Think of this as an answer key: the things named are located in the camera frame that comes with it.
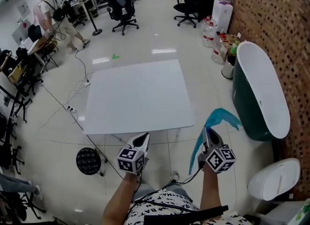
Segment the person's arm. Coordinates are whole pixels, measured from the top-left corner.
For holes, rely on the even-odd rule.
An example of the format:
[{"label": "person's arm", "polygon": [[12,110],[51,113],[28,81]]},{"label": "person's arm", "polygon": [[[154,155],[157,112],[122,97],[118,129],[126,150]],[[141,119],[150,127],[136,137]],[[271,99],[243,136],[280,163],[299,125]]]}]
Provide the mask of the person's arm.
[{"label": "person's arm", "polygon": [[[200,210],[211,209],[221,206],[219,198],[217,173],[215,173],[206,163],[203,166],[203,188],[200,203]],[[221,217],[214,217],[213,220],[218,220]]]},{"label": "person's arm", "polygon": [[49,11],[45,12],[45,18],[46,18],[46,20],[47,20],[48,29],[49,29],[49,30],[52,30],[52,17],[51,17],[51,15],[50,15],[50,12],[49,12]]},{"label": "person's arm", "polygon": [[102,216],[103,225],[123,225],[131,199],[136,189],[138,176],[127,173],[113,197],[107,204]]},{"label": "person's arm", "polygon": [[9,59],[9,56],[7,55],[7,56],[5,57],[5,60],[3,61],[3,64],[0,66],[0,72],[3,71],[3,69],[4,69],[4,67],[5,67],[5,64],[6,64],[6,62],[8,61],[8,59]]}]

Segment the white tabletop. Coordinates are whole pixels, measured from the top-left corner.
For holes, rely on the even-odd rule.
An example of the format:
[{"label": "white tabletop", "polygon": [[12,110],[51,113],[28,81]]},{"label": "white tabletop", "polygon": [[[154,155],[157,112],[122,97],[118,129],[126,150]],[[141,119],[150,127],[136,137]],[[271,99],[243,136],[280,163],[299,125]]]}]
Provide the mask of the white tabletop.
[{"label": "white tabletop", "polygon": [[93,74],[84,134],[147,132],[193,125],[178,60],[136,64]]}]

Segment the black stool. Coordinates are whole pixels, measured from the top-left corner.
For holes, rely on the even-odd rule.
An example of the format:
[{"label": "black stool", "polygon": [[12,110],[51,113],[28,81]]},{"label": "black stool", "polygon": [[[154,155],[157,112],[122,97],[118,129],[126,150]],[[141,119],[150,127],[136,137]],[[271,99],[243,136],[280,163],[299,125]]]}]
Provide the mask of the black stool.
[{"label": "black stool", "polygon": [[100,171],[101,161],[98,152],[95,149],[85,147],[77,153],[77,167],[86,175],[94,175],[98,173],[100,176],[104,176],[104,173]]}]

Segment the sneaker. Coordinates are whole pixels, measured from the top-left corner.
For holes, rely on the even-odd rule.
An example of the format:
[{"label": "sneaker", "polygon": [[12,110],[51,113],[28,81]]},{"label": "sneaker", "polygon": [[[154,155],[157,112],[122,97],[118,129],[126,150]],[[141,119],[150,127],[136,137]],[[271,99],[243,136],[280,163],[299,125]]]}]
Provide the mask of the sneaker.
[{"label": "sneaker", "polygon": [[42,194],[42,190],[41,190],[41,187],[40,186],[38,186],[38,185],[36,185],[36,188],[37,188],[37,190],[38,190],[38,194],[36,194],[36,196],[41,200],[41,201],[43,201],[43,194]]},{"label": "sneaker", "polygon": [[180,175],[178,174],[177,171],[173,171],[169,179],[169,184],[179,182],[179,180],[180,180]]},{"label": "sneaker", "polygon": [[90,39],[84,39],[83,48],[87,48],[89,46],[90,41],[91,41]]},{"label": "sneaker", "polygon": [[69,51],[69,54],[74,54],[77,50],[78,50],[77,48],[71,49],[71,50]]}]

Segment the white floor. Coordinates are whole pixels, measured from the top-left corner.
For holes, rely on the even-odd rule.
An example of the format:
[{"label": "white floor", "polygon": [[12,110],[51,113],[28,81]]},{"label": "white floor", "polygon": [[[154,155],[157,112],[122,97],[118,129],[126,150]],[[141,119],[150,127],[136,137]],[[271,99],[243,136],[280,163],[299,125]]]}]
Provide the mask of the white floor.
[{"label": "white floor", "polygon": [[[173,19],[179,15],[173,9],[175,4],[176,0],[139,0],[135,7],[140,29],[127,28],[125,36],[121,31],[111,31],[117,22],[111,20],[105,10],[101,10],[102,14],[95,19],[97,27],[103,29],[99,36],[92,36],[94,29],[91,23],[78,27],[83,36],[92,40],[90,46],[77,55],[85,63],[87,73],[106,67],[168,59],[180,62],[196,124],[182,129],[178,140],[174,130],[151,132],[150,160],[143,178],[154,188],[166,184],[174,170],[179,172],[181,180],[188,177],[189,160],[196,139],[214,109],[223,107],[237,115],[231,98],[232,82],[222,77],[221,66],[210,59],[212,51],[202,46],[199,26],[194,29],[192,25],[183,23],[177,27],[177,21]],[[92,62],[113,54],[119,58],[108,63]],[[61,48],[54,58],[60,67],[49,65],[50,70],[43,74],[43,85],[65,105],[76,94],[72,90],[77,81],[83,80],[84,67],[74,55],[67,54],[65,48]],[[82,125],[88,90],[83,88],[82,93],[69,102],[77,109]],[[21,166],[22,178],[41,186],[49,214],[76,224],[100,224],[102,212],[121,178],[108,164],[104,166],[105,177],[86,176],[78,170],[77,152],[83,147],[93,146],[74,124],[70,113],[42,86],[38,86],[33,103],[27,110],[27,120],[28,124],[25,124],[19,118],[16,128],[17,141],[22,146],[21,157],[26,162]],[[224,122],[214,129],[237,157],[233,168],[218,175],[221,202],[241,214],[251,212],[257,201],[247,193],[247,183],[253,174],[272,162],[271,144],[252,141],[242,128],[236,131]],[[131,136],[126,134],[122,138],[128,140]],[[92,136],[92,139],[116,167],[115,157],[122,143],[110,135]],[[184,188],[199,206],[202,173]]]}]

